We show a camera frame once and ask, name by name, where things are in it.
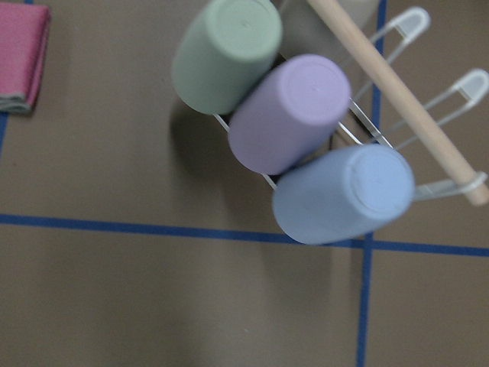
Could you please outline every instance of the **folded towel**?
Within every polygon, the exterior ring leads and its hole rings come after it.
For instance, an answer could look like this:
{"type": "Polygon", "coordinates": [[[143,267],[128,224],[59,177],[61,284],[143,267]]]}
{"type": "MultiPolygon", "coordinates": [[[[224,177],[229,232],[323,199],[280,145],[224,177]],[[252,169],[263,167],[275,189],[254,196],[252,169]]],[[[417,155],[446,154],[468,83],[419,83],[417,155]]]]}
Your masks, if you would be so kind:
{"type": "Polygon", "coordinates": [[[0,112],[29,113],[37,98],[50,10],[0,2],[0,112]]]}

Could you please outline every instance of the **wooden handle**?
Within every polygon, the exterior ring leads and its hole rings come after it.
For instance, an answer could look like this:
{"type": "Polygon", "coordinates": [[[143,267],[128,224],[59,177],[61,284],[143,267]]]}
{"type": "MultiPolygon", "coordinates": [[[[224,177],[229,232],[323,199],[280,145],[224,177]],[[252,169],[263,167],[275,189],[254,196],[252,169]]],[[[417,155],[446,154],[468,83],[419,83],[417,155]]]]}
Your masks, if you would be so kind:
{"type": "MultiPolygon", "coordinates": [[[[447,175],[460,186],[472,182],[477,176],[474,169],[341,5],[336,0],[307,1],[406,120],[447,175]]],[[[482,184],[465,196],[473,205],[481,206],[489,202],[489,189],[482,184]]]]}

